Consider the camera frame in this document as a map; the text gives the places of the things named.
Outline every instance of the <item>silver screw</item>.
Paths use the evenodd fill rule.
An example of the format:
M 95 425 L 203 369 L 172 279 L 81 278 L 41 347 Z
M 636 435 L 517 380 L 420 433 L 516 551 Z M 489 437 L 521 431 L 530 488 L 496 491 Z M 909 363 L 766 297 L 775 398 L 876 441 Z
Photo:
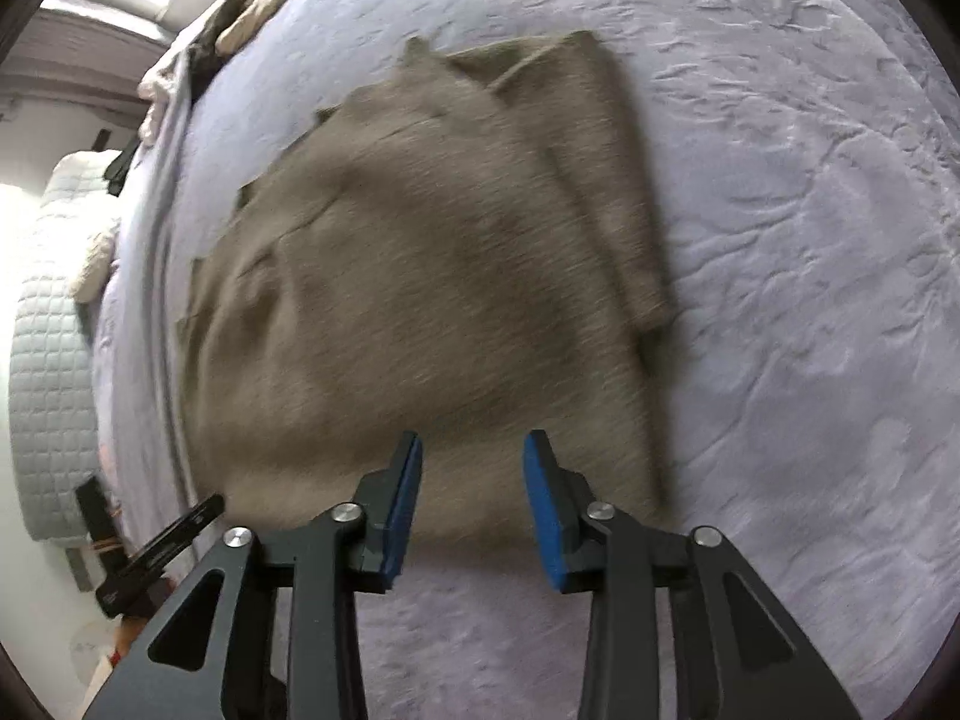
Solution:
M 250 528 L 230 528 L 224 533 L 224 544 L 229 547 L 245 547 L 253 541 L 253 531 Z
M 613 514 L 616 514 L 616 507 L 606 501 L 593 501 L 587 506 L 587 517 L 590 519 L 613 519 Z
M 359 504 L 341 503 L 333 507 L 333 513 L 330 514 L 337 522 L 353 522 L 354 519 L 363 517 L 363 509 Z
M 693 532 L 693 541 L 702 547 L 718 547 L 723 543 L 723 533 L 720 533 L 717 528 L 704 525 L 703 528 L 697 528 Z

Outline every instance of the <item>black device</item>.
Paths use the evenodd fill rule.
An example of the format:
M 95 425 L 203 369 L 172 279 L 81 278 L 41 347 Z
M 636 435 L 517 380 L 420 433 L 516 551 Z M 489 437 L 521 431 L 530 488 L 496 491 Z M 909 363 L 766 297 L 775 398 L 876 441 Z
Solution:
M 400 573 L 421 464 L 421 442 L 405 433 L 390 466 L 365 476 L 352 501 L 293 531 L 227 531 L 134 642 L 85 720 L 274 717 L 270 639 L 282 586 L 294 596 L 280 714 L 366 720 L 353 594 L 386 592 Z M 827 664 L 717 529 L 666 533 L 598 501 L 584 476 L 559 466 L 542 431 L 527 437 L 523 467 L 551 584 L 593 593 L 579 720 L 659 717 L 658 586 L 670 593 L 679 720 L 859 720 Z M 152 543 L 154 555 L 184 544 L 191 514 Z M 123 603 L 150 576 L 128 572 Z

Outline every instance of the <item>quilted white pad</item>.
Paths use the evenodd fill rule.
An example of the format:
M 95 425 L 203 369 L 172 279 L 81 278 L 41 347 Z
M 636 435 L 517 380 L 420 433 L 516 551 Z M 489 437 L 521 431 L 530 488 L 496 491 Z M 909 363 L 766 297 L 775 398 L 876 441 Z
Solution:
M 10 428 L 27 531 L 37 541 L 86 532 L 73 488 L 99 469 L 88 341 L 67 294 L 85 219 L 113 198 L 104 169 L 116 151 L 79 152 L 54 169 L 42 199 L 13 329 Z

